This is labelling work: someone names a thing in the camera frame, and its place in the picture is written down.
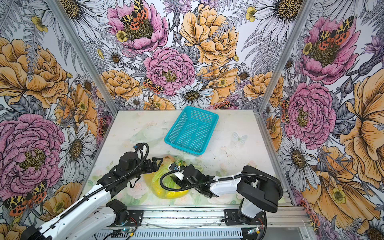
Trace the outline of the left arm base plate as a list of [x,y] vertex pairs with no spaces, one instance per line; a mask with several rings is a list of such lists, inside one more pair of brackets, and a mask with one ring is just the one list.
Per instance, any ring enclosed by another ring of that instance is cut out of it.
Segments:
[[126,210],[122,213],[122,220],[119,226],[122,227],[140,227],[144,219],[143,210]]

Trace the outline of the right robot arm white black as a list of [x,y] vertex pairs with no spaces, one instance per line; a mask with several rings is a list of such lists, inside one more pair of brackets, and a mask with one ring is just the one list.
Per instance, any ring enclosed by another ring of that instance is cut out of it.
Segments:
[[281,181],[251,166],[228,177],[202,174],[193,165],[178,166],[171,164],[169,172],[161,176],[160,186],[169,192],[196,190],[207,198],[218,198],[223,195],[239,194],[243,197],[238,211],[226,214],[229,225],[237,222],[251,225],[254,220],[266,225],[258,218],[266,218],[266,213],[278,211],[279,200],[284,195]]

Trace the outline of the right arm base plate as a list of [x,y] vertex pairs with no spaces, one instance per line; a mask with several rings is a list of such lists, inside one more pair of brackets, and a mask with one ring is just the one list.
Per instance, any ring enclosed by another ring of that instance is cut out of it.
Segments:
[[226,226],[265,226],[265,212],[260,212],[256,215],[255,218],[250,219],[248,217],[241,216],[239,211],[236,209],[225,209],[224,218],[221,222],[225,223]]

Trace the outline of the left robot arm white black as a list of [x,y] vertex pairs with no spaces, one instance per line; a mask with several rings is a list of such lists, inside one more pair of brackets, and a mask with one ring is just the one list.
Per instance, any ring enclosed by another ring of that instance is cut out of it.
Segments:
[[162,163],[163,158],[147,159],[141,151],[124,153],[119,163],[81,199],[40,227],[28,227],[21,239],[67,240],[76,236],[75,229],[81,233],[89,229],[94,234],[110,225],[125,225],[131,221],[127,206],[114,197],[126,187],[131,187],[131,180],[138,181],[144,174],[157,172]]

